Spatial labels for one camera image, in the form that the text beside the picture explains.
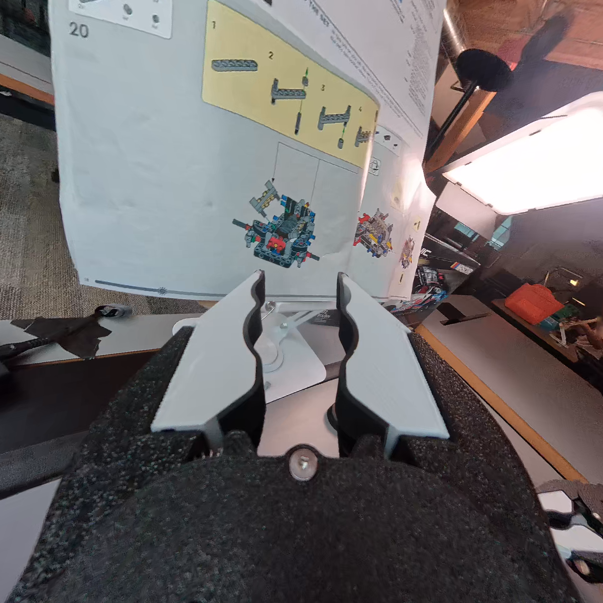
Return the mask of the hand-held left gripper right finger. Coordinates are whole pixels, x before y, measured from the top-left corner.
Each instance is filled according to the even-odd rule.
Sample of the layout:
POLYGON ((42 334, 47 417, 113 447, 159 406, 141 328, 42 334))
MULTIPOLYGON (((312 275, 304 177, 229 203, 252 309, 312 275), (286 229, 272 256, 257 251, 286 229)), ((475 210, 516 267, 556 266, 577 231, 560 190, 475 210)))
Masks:
POLYGON ((411 340, 411 330, 347 274, 336 281, 338 338, 344 351, 334 416, 339 455, 377 437, 386 458, 405 458, 410 440, 449 441, 442 413, 411 340))

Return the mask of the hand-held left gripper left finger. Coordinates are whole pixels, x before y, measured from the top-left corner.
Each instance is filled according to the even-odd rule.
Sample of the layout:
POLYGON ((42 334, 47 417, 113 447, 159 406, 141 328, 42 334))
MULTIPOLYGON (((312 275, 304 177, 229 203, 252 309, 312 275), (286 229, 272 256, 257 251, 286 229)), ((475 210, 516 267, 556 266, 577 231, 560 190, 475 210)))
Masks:
POLYGON ((197 432, 209 446, 223 446, 230 431, 243 431, 259 445, 266 401, 254 346, 264 303, 265 274, 257 270, 199 318, 151 432, 197 432))

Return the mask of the building instruction booklet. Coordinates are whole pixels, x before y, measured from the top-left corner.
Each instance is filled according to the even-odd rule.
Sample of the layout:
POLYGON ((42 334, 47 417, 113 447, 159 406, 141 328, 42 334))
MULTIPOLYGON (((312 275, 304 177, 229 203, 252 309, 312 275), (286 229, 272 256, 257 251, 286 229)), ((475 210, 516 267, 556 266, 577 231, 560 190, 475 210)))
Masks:
POLYGON ((82 285, 410 297, 435 196, 373 92, 272 1, 49 1, 60 208, 82 285))

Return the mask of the grey desk with wooden edge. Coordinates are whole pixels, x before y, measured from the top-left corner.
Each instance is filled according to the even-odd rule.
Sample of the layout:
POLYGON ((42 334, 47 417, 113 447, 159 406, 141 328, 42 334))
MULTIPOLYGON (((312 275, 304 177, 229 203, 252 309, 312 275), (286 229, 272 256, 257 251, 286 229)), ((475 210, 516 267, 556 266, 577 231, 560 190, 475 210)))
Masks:
POLYGON ((403 436, 392 460, 374 433, 323 454, 322 385, 269 404, 256 449, 152 435, 188 339, 93 422, 8 602, 579 602, 513 445, 421 336, 452 437, 403 436))

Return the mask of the neighbouring grey desk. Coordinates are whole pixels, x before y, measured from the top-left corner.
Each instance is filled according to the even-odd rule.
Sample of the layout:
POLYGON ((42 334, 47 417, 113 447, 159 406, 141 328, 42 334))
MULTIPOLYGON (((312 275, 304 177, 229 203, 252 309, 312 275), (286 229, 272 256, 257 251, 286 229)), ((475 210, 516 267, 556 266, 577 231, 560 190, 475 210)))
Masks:
POLYGON ((601 484, 601 393, 476 298, 448 303, 471 320, 445 325, 434 310, 417 332, 482 399, 534 483, 601 484))

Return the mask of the cluttered wooden-edged desk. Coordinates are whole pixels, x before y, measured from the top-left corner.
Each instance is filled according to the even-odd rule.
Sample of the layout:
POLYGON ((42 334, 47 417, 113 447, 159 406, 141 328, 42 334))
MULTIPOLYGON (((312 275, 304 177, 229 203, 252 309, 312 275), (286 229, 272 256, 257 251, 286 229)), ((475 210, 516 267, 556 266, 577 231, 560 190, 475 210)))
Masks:
POLYGON ((520 278, 506 270, 487 278, 489 303, 505 321, 544 351, 597 387, 602 386, 602 318, 579 289, 583 276, 556 266, 541 280, 520 278), (541 284, 564 305, 561 311, 532 326, 504 306, 504 300, 522 284, 541 284))

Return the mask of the white booklet stand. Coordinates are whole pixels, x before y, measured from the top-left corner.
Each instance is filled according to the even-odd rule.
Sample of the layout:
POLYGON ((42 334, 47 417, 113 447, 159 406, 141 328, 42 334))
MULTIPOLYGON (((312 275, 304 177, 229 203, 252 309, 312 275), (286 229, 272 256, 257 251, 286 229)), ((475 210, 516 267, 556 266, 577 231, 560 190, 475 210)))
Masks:
MULTIPOLYGON (((323 362, 299 328, 321 310, 333 307, 330 303, 273 300, 262 306, 262 335, 254 347, 262 361, 266 403, 316 385, 326 377, 323 362)), ((173 333, 176 335, 185 328, 193 328, 199 318, 180 321, 174 326, 173 333)))

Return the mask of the dark toy set box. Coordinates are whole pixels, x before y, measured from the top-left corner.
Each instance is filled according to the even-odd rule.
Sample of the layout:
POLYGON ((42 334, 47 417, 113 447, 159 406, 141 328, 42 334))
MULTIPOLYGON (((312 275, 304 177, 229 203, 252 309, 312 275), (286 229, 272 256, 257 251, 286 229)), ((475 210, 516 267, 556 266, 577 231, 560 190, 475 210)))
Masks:
POLYGON ((410 243, 405 243, 402 255, 401 280, 409 282, 407 300, 389 299, 382 306, 413 329, 421 324, 480 267, 480 263, 461 250, 426 234, 419 255, 408 255, 410 243))

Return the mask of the black tape patch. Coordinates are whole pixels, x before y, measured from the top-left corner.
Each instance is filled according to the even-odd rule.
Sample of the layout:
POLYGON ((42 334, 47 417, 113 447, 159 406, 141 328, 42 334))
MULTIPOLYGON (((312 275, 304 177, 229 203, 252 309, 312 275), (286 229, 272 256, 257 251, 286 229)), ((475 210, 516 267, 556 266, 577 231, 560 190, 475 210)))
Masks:
POLYGON ((13 320, 12 326, 33 335, 31 340, 1 345, 1 362, 9 361, 26 352, 56 344, 81 359, 95 357, 100 340, 111 331, 100 324, 102 318, 125 318, 132 314, 125 305, 101 305, 94 312, 79 318, 43 318, 13 320))

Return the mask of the orange plastic box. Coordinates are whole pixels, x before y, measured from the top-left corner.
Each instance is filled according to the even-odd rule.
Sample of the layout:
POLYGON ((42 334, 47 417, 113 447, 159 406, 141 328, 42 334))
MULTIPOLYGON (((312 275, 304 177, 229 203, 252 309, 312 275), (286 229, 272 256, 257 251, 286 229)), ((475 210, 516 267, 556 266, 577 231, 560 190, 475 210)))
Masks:
POLYGON ((529 283, 522 284, 511 293, 504 300, 504 306, 532 326, 540 324, 564 307, 550 289, 529 283))

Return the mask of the white glowing light panel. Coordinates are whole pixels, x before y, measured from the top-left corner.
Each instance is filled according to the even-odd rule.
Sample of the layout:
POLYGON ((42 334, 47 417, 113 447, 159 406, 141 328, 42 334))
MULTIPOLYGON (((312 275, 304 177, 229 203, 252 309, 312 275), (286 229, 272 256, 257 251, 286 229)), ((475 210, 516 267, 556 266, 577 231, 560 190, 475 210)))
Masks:
POLYGON ((602 92, 450 162, 441 174, 499 215, 602 198, 602 92))

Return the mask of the black round-headed pole stand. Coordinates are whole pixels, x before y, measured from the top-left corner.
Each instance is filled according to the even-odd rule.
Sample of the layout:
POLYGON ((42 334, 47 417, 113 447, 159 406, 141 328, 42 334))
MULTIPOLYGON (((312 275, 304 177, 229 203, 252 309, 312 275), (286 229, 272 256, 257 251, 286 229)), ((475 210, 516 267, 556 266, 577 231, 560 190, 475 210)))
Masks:
POLYGON ((432 159, 454 123, 474 92, 484 90, 497 93, 506 88, 511 80, 512 71, 499 56, 482 49, 463 50, 456 59, 454 69, 460 83, 464 83, 463 94, 442 123, 432 142, 426 147, 425 160, 432 159))

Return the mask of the white printed paper sheet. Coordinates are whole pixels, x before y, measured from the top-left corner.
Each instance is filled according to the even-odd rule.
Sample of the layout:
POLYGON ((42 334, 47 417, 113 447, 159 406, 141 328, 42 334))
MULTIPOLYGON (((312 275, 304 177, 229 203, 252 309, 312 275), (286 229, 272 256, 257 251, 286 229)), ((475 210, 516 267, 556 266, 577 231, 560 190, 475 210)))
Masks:
POLYGON ((445 1, 273 1, 272 11, 378 98, 379 124, 425 149, 445 1))

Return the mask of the metal duct pipe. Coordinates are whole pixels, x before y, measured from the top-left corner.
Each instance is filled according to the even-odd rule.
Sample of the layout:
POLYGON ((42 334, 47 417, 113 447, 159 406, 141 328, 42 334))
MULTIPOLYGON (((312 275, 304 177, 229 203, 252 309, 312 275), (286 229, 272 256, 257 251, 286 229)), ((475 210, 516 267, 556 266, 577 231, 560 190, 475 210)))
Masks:
POLYGON ((456 64, 460 54, 471 47, 466 21, 458 4, 449 3, 443 11, 441 45, 452 65, 456 64))

